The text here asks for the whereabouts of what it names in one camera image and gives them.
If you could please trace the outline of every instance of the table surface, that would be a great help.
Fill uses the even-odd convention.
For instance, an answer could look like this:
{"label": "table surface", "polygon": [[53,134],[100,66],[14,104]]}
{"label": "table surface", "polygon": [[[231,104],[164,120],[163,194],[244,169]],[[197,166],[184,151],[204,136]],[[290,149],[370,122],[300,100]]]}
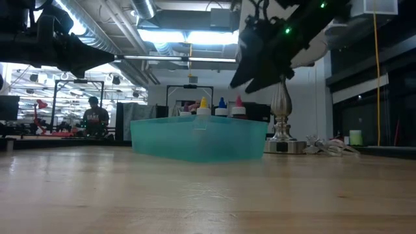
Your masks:
{"label": "table surface", "polygon": [[197,164],[128,147],[0,154],[0,233],[416,233],[416,161]]}

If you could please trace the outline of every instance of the person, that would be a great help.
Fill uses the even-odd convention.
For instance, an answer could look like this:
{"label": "person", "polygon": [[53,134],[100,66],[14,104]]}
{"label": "person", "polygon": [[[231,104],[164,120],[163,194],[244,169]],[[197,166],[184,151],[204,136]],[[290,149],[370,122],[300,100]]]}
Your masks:
{"label": "person", "polygon": [[91,109],[84,113],[84,122],[86,122],[86,133],[95,135],[103,130],[109,124],[109,113],[104,108],[98,106],[98,98],[90,97],[88,100]]}
{"label": "person", "polygon": [[196,114],[196,109],[198,109],[201,105],[201,100],[196,100],[195,104],[189,106],[189,112]]}

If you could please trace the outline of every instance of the blue bottle cap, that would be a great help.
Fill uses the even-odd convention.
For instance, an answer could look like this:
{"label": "blue bottle cap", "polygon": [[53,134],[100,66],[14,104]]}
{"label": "blue bottle cap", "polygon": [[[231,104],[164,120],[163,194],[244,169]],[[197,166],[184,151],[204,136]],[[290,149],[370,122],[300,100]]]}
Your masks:
{"label": "blue bottle cap", "polygon": [[221,97],[221,99],[220,99],[220,103],[218,104],[218,108],[223,108],[223,109],[226,109],[227,108],[226,103],[224,102],[224,98],[223,97]]}

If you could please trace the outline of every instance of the teal plastic bin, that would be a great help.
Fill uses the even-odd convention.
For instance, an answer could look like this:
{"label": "teal plastic bin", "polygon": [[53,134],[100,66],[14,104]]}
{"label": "teal plastic bin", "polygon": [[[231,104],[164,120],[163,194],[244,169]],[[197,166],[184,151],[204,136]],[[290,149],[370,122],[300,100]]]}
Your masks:
{"label": "teal plastic bin", "polygon": [[217,116],[131,122],[133,151],[192,162],[260,159],[267,123]]}

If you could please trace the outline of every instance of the computer monitor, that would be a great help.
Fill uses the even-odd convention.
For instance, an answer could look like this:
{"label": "computer monitor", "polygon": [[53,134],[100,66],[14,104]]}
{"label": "computer monitor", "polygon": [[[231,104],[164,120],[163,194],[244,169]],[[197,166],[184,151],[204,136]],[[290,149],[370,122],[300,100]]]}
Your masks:
{"label": "computer monitor", "polygon": [[19,101],[19,96],[0,96],[0,120],[17,120]]}

